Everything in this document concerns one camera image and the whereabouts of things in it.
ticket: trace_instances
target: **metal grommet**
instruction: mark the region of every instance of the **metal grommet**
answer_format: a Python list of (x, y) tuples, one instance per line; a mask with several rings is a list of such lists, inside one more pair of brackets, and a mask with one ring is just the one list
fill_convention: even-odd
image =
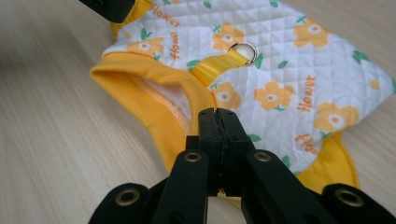
[(268, 155), (265, 152), (256, 152), (254, 154), (254, 158), (258, 161), (270, 161), (271, 160), (271, 156)]
[(184, 159), (186, 161), (190, 161), (190, 162), (196, 162), (196, 161), (200, 161), (201, 160), (201, 155), (195, 152), (191, 152), (187, 155), (184, 156)]
[(250, 48), (253, 50), (253, 58), (252, 58), (250, 61), (248, 61), (246, 64), (254, 63), (254, 61), (256, 61), (256, 58), (257, 58), (257, 50), (256, 50), (256, 48), (254, 48), (253, 45), (251, 45), (251, 44), (249, 44), (249, 43), (247, 43), (247, 42), (237, 42), (237, 43), (234, 43), (232, 46), (230, 46), (230, 48), (228, 49), (228, 51), (230, 51), (230, 50), (236, 48), (236, 46), (238, 46), (238, 45), (246, 45), (246, 46), (250, 47)]
[(353, 191), (347, 189), (338, 189), (335, 191), (335, 196), (342, 203), (345, 203), (352, 207), (362, 207), (364, 205), (364, 200)]
[(116, 203), (119, 206), (128, 206), (131, 205), (140, 198), (139, 190), (137, 189), (123, 189), (117, 194)]

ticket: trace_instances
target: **light wood surface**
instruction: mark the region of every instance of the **light wood surface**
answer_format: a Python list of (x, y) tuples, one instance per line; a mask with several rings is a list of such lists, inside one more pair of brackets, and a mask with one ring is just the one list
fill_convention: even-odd
[[(396, 77), (396, 2), (287, 0)], [(89, 76), (113, 43), (78, 0), (0, 0), (0, 223), (87, 223), (114, 187), (167, 176), (139, 121)], [(344, 142), (362, 189), (396, 215), (396, 98)], [(244, 223), (211, 199), (208, 223)]]

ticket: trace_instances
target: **orange flower print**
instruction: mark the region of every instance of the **orange flower print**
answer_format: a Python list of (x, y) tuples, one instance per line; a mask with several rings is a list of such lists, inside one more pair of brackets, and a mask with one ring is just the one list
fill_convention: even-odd
[(131, 39), (132, 35), (130, 33), (125, 33), (124, 37), (125, 37), (125, 39)]
[(379, 86), (379, 82), (378, 80), (373, 80), (370, 82), (370, 86), (375, 89), (375, 90), (379, 90), (380, 86)]
[(241, 30), (234, 29), (228, 22), (224, 23), (221, 28), (217, 28), (218, 26), (215, 28), (215, 32), (219, 33), (214, 33), (212, 37), (213, 42), (215, 43), (213, 45), (213, 49), (228, 50), (234, 43), (241, 42), (245, 38), (245, 35)]
[(281, 88), (275, 81), (268, 82), (264, 89), (257, 89), (254, 91), (255, 99), (262, 103), (262, 108), (267, 111), (271, 109), (278, 109), (281, 111), (279, 105), (284, 107), (289, 106), (293, 94), (294, 88), (292, 86)]
[(314, 127), (319, 130), (334, 133), (358, 122), (359, 111), (353, 106), (338, 108), (337, 105), (324, 103), (318, 107), (318, 117)]
[(211, 93), (215, 97), (216, 104), (219, 108), (236, 109), (241, 104), (241, 96), (233, 89), (231, 82), (225, 82), (219, 85)]
[(163, 53), (163, 37), (155, 39), (145, 39), (127, 46), (127, 50), (132, 53), (153, 57), (154, 53)]
[(306, 18), (304, 25), (296, 25), (294, 33), (297, 35), (294, 46), (300, 48), (309, 43), (315, 47), (327, 45), (327, 35), (332, 32), (316, 21)]

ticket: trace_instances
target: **black clamp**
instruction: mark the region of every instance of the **black clamp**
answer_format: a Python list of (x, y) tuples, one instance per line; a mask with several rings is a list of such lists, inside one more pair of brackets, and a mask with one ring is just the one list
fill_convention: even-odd
[(134, 0), (79, 0), (108, 21), (122, 23), (125, 21)]
[(90, 223), (202, 224), (207, 197), (220, 191), (241, 197), (247, 223), (396, 223), (358, 189), (335, 184), (319, 195), (305, 188), (274, 153), (255, 149), (232, 111), (202, 111), (199, 129), (168, 178), (151, 189), (116, 187)]

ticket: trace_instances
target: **white quilted fabric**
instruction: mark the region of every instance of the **white quilted fabric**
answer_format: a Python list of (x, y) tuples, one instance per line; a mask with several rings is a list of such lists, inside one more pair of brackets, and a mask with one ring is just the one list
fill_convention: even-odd
[[(238, 115), (256, 148), (275, 152), (295, 173), (315, 160), (326, 136), (355, 125), (394, 93), (392, 79), (364, 53), (277, 0), (156, 0), (104, 54), (146, 54), (191, 70), (240, 41), (252, 44), (258, 59), (208, 89), (218, 106)], [(190, 118), (187, 98), (176, 98), (170, 100)]]

